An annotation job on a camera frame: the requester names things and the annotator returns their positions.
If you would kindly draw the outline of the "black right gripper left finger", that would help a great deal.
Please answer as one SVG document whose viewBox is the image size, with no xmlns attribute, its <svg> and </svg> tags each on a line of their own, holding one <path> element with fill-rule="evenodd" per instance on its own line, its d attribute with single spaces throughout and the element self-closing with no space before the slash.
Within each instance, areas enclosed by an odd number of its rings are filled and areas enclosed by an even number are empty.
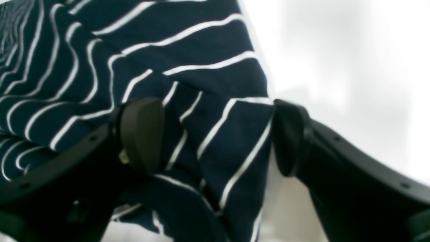
<svg viewBox="0 0 430 242">
<path fill-rule="evenodd" d="M 99 242 L 129 179 L 157 172 L 160 98 L 116 108 L 110 121 L 58 157 L 1 186 L 1 234 L 17 242 Z"/>
</svg>

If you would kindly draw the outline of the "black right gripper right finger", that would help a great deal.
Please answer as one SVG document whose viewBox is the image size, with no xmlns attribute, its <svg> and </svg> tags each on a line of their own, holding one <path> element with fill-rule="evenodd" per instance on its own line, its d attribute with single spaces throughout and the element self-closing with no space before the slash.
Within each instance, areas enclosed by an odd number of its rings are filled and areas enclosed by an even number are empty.
<svg viewBox="0 0 430 242">
<path fill-rule="evenodd" d="M 430 189 L 373 159 L 300 105 L 276 99 L 275 159 L 309 190 L 330 242 L 428 242 Z"/>
</svg>

